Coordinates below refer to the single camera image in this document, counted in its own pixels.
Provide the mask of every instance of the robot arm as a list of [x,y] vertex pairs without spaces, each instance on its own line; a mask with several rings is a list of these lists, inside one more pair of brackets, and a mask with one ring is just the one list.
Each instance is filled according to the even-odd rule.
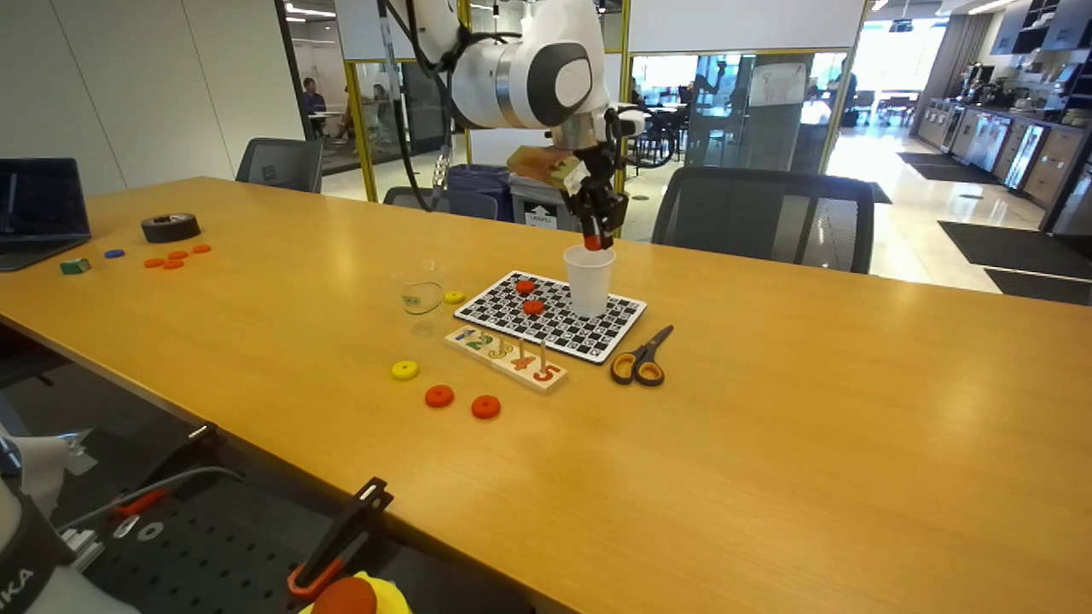
[[469,127],[556,129],[556,148],[579,160],[559,182],[562,197],[582,222],[582,241],[609,249],[628,201],[612,192],[622,149],[596,3],[528,0],[518,39],[471,33],[449,0],[378,0],[378,15],[391,15],[417,56],[449,76],[449,102]]

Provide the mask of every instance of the desk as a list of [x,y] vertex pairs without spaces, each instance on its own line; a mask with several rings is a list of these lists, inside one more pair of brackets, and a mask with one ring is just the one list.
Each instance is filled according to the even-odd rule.
[[[214,254],[142,268],[158,212]],[[0,276],[0,318],[334,488],[381,475],[398,523],[566,606],[1092,612],[1089,310],[622,241],[630,341],[675,323],[667,390],[559,357],[539,395],[405,320],[389,268],[562,276],[572,234],[221,182],[96,197],[93,229],[130,260]]]

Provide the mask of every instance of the scissors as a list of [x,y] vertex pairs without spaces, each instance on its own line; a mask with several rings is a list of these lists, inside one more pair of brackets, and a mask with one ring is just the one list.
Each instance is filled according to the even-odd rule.
[[612,378],[628,384],[628,381],[643,381],[643,384],[663,384],[663,378],[668,378],[668,372],[656,362],[656,349],[673,339],[675,328],[663,328],[656,339],[650,339],[644,346],[638,346],[628,354],[618,354],[612,362]]

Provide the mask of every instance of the yellow disc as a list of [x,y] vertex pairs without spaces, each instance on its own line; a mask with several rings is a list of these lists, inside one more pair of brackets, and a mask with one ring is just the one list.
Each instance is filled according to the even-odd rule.
[[398,378],[398,381],[417,378],[417,372],[421,372],[417,362],[395,362],[395,366],[389,366],[389,376]]
[[463,289],[445,289],[445,303],[461,303],[461,301],[469,301]]

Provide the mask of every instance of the laptop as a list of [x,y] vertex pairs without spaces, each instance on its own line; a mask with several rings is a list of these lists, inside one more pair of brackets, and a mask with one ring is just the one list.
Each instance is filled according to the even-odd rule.
[[71,157],[0,157],[0,272],[93,239]]

